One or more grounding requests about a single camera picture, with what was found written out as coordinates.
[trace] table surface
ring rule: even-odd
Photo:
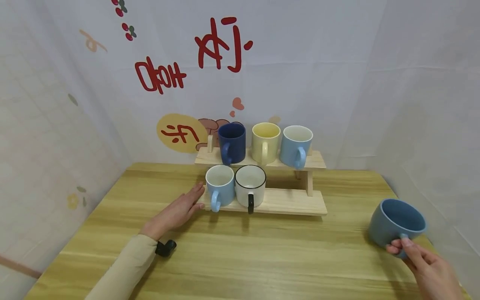
[[[206,170],[132,165],[26,299],[83,299],[139,228]],[[290,170],[267,170],[267,178],[267,187],[302,188]],[[327,216],[201,211],[162,238],[174,239],[177,249],[154,260],[132,299],[420,299],[408,268],[366,234],[375,207],[395,197],[384,179],[372,171],[320,170],[313,180]],[[425,236],[416,242],[433,250]]]

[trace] black mug handle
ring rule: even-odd
[[[253,194],[248,194],[248,214],[253,214]]]

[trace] blue mug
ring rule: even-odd
[[[307,127],[300,125],[286,127],[280,146],[280,161],[297,170],[303,169],[312,138],[313,133]]]
[[[414,239],[427,230],[427,221],[415,207],[398,199],[384,199],[375,209],[368,234],[378,246],[385,246],[393,240],[408,237]],[[406,259],[401,251],[396,257]]]
[[[218,129],[218,142],[222,163],[226,166],[245,159],[245,127],[240,123],[229,123]]]
[[[232,168],[224,165],[213,166],[207,171],[205,181],[214,213],[217,213],[221,206],[227,206],[235,199],[234,177]]]

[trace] yellow mug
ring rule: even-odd
[[[258,123],[252,128],[252,158],[266,165],[276,159],[280,127],[273,123]]]

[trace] dark blue mug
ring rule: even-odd
[[[378,246],[385,246],[393,240],[408,237],[414,239],[427,230],[427,221],[415,207],[398,199],[384,199],[375,209],[368,234]],[[401,251],[396,257],[406,259]]]
[[[229,123],[218,129],[218,142],[222,163],[226,166],[245,159],[245,127],[240,123]]]

